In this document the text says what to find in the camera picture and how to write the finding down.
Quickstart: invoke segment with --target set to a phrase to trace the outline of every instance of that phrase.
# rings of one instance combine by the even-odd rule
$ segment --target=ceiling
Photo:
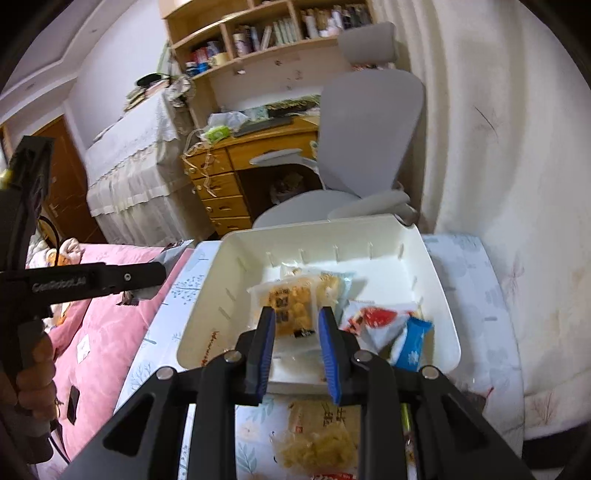
[[[33,41],[12,73],[0,94],[0,123],[42,97],[64,101],[86,56],[134,2],[73,0]]]

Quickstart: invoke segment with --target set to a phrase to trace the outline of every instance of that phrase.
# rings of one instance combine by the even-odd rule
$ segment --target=finger
[[[41,421],[52,421],[57,418],[56,405],[49,405],[47,407],[33,410],[33,417]]]
[[[7,405],[17,404],[17,394],[15,393],[6,373],[0,371],[0,403]]]
[[[18,394],[18,402],[27,410],[41,410],[53,405],[56,402],[56,385],[51,382],[39,390],[21,391]]]
[[[53,360],[53,345],[48,334],[44,333],[41,340],[35,345],[33,349],[33,360],[39,364]]]
[[[20,390],[39,390],[48,386],[55,374],[56,365],[51,360],[45,361],[19,372],[17,375],[17,387]]]

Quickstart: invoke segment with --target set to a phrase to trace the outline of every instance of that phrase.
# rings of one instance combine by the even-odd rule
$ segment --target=pink bedding
[[[82,263],[104,262],[113,265],[147,262],[163,249],[127,245],[84,245]],[[113,414],[129,367],[144,335],[187,262],[192,250],[186,250],[152,300],[139,306],[118,306],[121,295],[82,300],[70,306],[63,325],[50,332],[56,353],[55,382],[60,406],[60,423],[66,452],[73,459]],[[90,353],[79,364],[77,346],[89,336]],[[70,387],[80,390],[75,426],[66,417]]]

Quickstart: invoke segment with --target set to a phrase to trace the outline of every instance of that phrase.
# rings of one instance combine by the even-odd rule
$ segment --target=white storage tray
[[[439,279],[417,228],[392,215],[300,223],[234,232],[224,237],[178,347],[187,369],[232,349],[247,330],[247,288],[277,280],[282,262],[355,272],[350,298],[376,304],[417,302],[434,333],[426,337],[422,364],[449,373],[460,361],[456,327]],[[318,353],[273,359],[270,393],[324,393]]]

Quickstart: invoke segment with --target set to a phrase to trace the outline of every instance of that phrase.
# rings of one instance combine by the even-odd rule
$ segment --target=metal screw
[[[421,370],[421,373],[427,380],[435,380],[439,377],[439,370],[431,365],[427,365]]]
[[[223,354],[224,360],[229,364],[235,364],[242,358],[242,354],[238,350],[230,350]]]
[[[171,367],[162,367],[156,371],[156,378],[158,380],[170,380],[174,375],[174,370]]]
[[[372,353],[371,352],[368,352],[367,350],[357,350],[353,354],[353,359],[356,362],[361,362],[363,364],[366,364],[367,362],[370,362],[373,357],[374,356],[372,355]]]

